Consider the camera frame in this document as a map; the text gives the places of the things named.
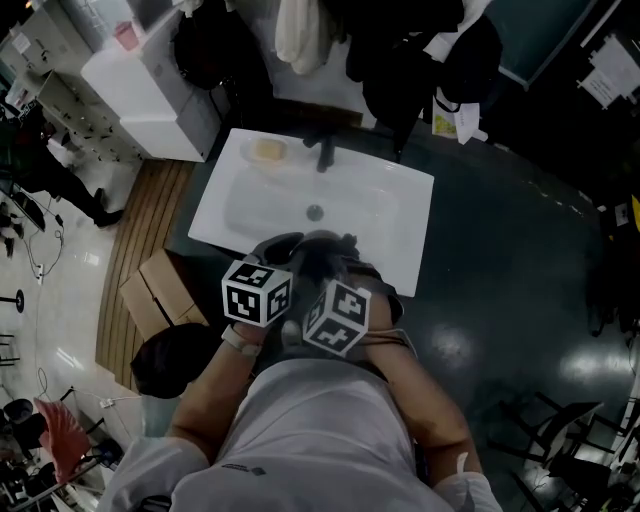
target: tiled floor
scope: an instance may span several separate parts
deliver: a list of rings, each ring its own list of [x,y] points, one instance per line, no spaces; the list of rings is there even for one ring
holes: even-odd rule
[[[98,187],[106,190],[107,209],[120,209],[126,203],[139,165],[89,162],[76,174],[91,193]],[[40,192],[35,198],[47,206],[50,196]],[[24,291],[25,310],[18,314],[11,304],[0,304],[0,332],[15,334],[13,347],[0,347],[3,357],[20,357],[13,367],[2,368],[0,382],[9,396],[38,396],[42,388],[37,369],[48,380],[47,394],[59,399],[70,387],[104,398],[136,396],[114,382],[113,375],[94,362],[98,312],[102,286],[114,242],[114,228],[100,230],[79,210],[65,200],[51,202],[50,210],[64,222],[64,249],[59,262],[38,285],[29,264],[25,244],[16,240],[12,260],[0,255],[0,295],[14,296]],[[46,215],[47,230],[32,240],[34,260],[47,272],[59,251],[55,238],[58,228]],[[25,240],[36,231],[25,223]],[[110,409],[101,409],[99,399],[91,394],[75,393],[65,400],[74,413],[80,409],[91,419],[104,416],[106,430],[123,447],[130,436],[140,430],[139,399],[119,400]]]

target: drain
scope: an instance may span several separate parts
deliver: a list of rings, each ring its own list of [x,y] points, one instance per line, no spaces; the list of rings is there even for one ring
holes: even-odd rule
[[[322,217],[324,217],[324,210],[322,209],[322,206],[318,204],[312,204],[311,206],[309,206],[309,208],[307,208],[307,219],[309,219],[310,221],[318,222],[320,219],[322,219]]]

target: white t-shirt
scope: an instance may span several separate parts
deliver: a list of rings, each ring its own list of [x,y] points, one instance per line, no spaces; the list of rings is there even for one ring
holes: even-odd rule
[[[154,495],[175,512],[501,511],[483,475],[431,489],[413,454],[384,381],[340,361],[289,360],[255,380],[213,466],[183,439],[138,439],[98,512]]]

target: faucet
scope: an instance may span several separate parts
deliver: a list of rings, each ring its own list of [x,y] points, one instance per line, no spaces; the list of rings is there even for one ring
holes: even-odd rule
[[[318,143],[322,144],[320,158],[316,166],[318,172],[327,172],[327,169],[333,165],[336,152],[336,143],[333,140],[333,135],[331,131],[323,131],[302,139],[302,143],[308,148],[312,148]]]

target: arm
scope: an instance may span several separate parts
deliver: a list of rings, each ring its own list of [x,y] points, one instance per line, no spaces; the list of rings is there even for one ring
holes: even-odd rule
[[[234,330],[250,343],[261,345],[266,331],[237,323]],[[167,435],[194,443],[215,461],[244,398],[255,357],[241,354],[227,342],[220,348],[183,396]]]
[[[370,318],[369,329],[372,331],[392,327],[386,297],[373,295]],[[411,350],[402,345],[369,345],[376,342],[373,336],[364,339],[367,356],[389,382],[409,434],[425,452],[430,485],[454,475],[458,456],[465,452],[469,454],[465,470],[482,473],[462,412],[429,376]]]

